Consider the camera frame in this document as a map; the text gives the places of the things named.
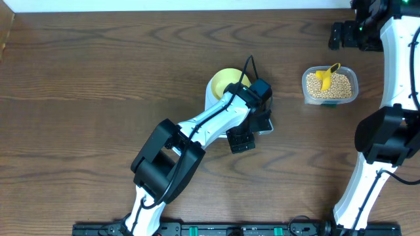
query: plastic container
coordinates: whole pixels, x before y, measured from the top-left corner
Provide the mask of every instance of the plastic container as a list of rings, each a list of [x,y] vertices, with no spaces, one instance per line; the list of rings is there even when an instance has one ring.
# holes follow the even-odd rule
[[[305,71],[302,76],[302,89],[303,89],[303,96],[304,102],[306,104],[314,104],[314,105],[321,105],[321,104],[344,104],[348,102],[352,102],[356,99],[357,95],[359,94],[359,84],[357,83],[356,74],[350,69],[344,66],[340,67],[337,73],[341,75],[345,75],[348,80],[350,81],[352,96],[351,98],[336,98],[336,99],[323,99],[323,98],[314,98],[308,92],[308,87],[306,86],[306,76],[309,73],[315,73],[317,70],[324,70],[326,71],[331,66],[315,66],[313,68],[309,68]]]

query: wooden table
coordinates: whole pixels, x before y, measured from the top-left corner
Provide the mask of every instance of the wooden table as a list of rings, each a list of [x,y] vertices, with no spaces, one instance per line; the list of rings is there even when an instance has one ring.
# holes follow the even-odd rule
[[[0,235],[70,235],[75,222],[126,215],[135,199],[129,166],[154,127],[202,112],[210,78],[250,54],[273,88],[275,131],[237,155],[217,140],[163,215],[328,219],[354,170],[356,126],[383,93],[382,53],[327,47],[331,24],[353,18],[351,10],[17,14],[0,64]],[[336,62],[356,72],[358,98],[305,105],[302,74]],[[419,179],[418,157],[397,173]],[[369,219],[418,235],[419,201],[420,188],[389,180]]]

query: black mounting rail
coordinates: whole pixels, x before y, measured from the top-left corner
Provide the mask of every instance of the black mounting rail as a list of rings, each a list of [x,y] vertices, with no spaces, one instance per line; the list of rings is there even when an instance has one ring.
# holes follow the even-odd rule
[[[74,225],[72,236],[127,236],[123,221],[110,224]],[[297,236],[346,235],[345,231],[331,228],[331,222],[297,220],[290,225]],[[181,224],[163,222],[154,236],[294,236],[287,223],[280,224]],[[352,236],[402,236],[399,225],[370,224],[366,229],[355,231]]]

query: black cable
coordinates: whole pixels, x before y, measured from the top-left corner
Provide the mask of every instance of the black cable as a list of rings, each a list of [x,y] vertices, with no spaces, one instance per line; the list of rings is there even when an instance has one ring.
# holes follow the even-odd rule
[[[257,69],[256,69],[256,67],[255,67],[255,63],[254,63],[254,57],[251,55],[251,56],[249,56],[249,58],[247,59],[247,61],[246,61],[246,63],[245,63],[245,66],[243,67],[243,70],[242,70],[242,73],[241,73],[241,77],[240,77],[240,79],[239,79],[238,84],[236,85],[236,90],[235,90],[235,93],[233,93],[232,97],[229,99],[229,102],[228,102],[225,106],[223,106],[222,108],[220,108],[218,111],[216,111],[216,112],[214,112],[212,115],[208,116],[208,118],[204,119],[204,120],[203,120],[202,122],[200,122],[198,125],[196,125],[196,126],[194,127],[194,129],[192,130],[192,132],[191,132],[190,136],[188,137],[188,140],[187,140],[187,142],[186,142],[186,145],[184,146],[184,149],[183,149],[183,151],[182,151],[182,153],[181,153],[181,155],[180,155],[180,157],[179,157],[179,160],[178,160],[178,163],[177,163],[177,167],[175,168],[175,171],[174,171],[174,173],[173,173],[173,175],[172,175],[171,181],[169,182],[169,184],[168,184],[168,186],[166,187],[165,191],[163,192],[162,196],[161,196],[161,197],[160,197],[157,201],[154,201],[154,203],[153,203],[153,204],[151,204],[150,206],[145,206],[145,205],[144,205],[144,200],[145,200],[145,198],[143,197],[143,198],[142,198],[142,200],[140,201],[140,207],[142,207],[142,208],[144,208],[144,209],[146,209],[146,210],[149,210],[149,209],[152,209],[152,208],[154,208],[154,207],[156,207],[156,206],[160,205],[160,204],[163,202],[163,199],[165,198],[165,196],[167,195],[167,193],[168,193],[168,192],[169,192],[169,190],[171,189],[171,187],[172,187],[172,185],[173,185],[173,183],[174,183],[175,179],[176,179],[176,178],[177,178],[177,176],[178,176],[178,173],[179,173],[180,167],[181,167],[182,162],[183,162],[183,160],[184,160],[185,153],[186,153],[187,149],[188,149],[188,148],[189,148],[189,146],[190,146],[191,139],[192,139],[193,135],[195,135],[195,133],[198,131],[198,129],[199,129],[199,128],[200,128],[200,127],[204,124],[204,123],[208,122],[210,119],[214,118],[216,115],[218,115],[220,112],[222,112],[223,110],[225,110],[226,108],[228,108],[228,107],[230,106],[230,104],[232,103],[232,101],[234,100],[235,96],[237,95],[237,93],[238,93],[238,91],[239,91],[239,89],[240,89],[240,84],[242,83],[243,76],[245,75],[245,71],[246,71],[246,69],[247,69],[247,65],[248,65],[249,59],[251,59],[251,60],[252,60],[252,65],[253,65],[253,68],[254,68],[255,77],[258,79],[258,73],[257,73]]]
[[[137,213],[136,213],[136,217],[134,219],[133,225],[131,226],[131,230],[130,230],[131,234],[134,233],[134,228],[136,228],[136,225],[138,223],[138,216],[140,215],[140,210],[142,209],[141,202],[143,202],[143,198],[140,200],[140,206],[138,207],[138,210],[137,210]]]
[[[417,181],[407,181],[407,180],[403,180],[403,179],[401,179],[400,177],[398,177],[398,176],[397,176],[397,175],[395,175],[394,173],[389,172],[389,171],[387,171],[387,170],[383,170],[383,169],[382,169],[382,170],[378,171],[378,172],[377,172],[377,175],[376,175],[376,177],[375,177],[375,181],[373,181],[372,186],[370,187],[370,189],[369,189],[369,191],[368,191],[368,193],[367,193],[367,195],[366,195],[366,197],[365,197],[365,200],[363,201],[362,206],[359,208],[359,213],[357,214],[356,220],[354,221],[353,227],[352,227],[352,229],[351,229],[351,231],[350,231],[350,232],[351,232],[351,233],[350,233],[350,235],[352,235],[352,234],[353,234],[353,232],[356,230],[356,226],[357,226],[357,224],[358,224],[358,222],[359,222],[360,216],[361,216],[361,215],[362,215],[362,213],[363,213],[363,209],[365,208],[366,204],[368,203],[369,198],[370,198],[370,195],[372,194],[373,189],[375,188],[376,184],[378,183],[379,179],[381,178],[382,173],[387,173],[387,174],[389,174],[391,177],[393,177],[394,179],[398,180],[400,183],[403,183],[403,184],[406,184],[406,185],[413,186],[413,185],[418,185],[418,184],[420,184],[420,180],[417,180]]]
[[[415,32],[413,36],[413,41],[410,43],[410,50],[409,50],[409,75],[410,77],[409,79],[411,83],[411,97],[413,97],[413,101],[417,110],[420,111],[420,103],[419,103],[419,99],[417,98],[417,92],[415,91],[415,78],[414,78],[414,50],[415,50],[416,45],[418,44],[417,37],[419,36],[419,33],[420,33],[420,27]]]
[[[395,175],[394,173],[392,173],[392,172],[389,172],[389,171],[387,171],[387,170],[381,170],[381,171],[379,171],[379,172],[382,172],[382,173],[387,173],[387,174],[389,174],[391,177],[393,177],[394,179],[396,179],[396,180],[398,180],[400,183],[402,183],[402,184],[405,184],[405,185],[419,185],[420,184],[420,180],[417,180],[417,181],[407,181],[407,180],[403,180],[403,179],[401,179],[400,177],[398,177],[397,175]]]

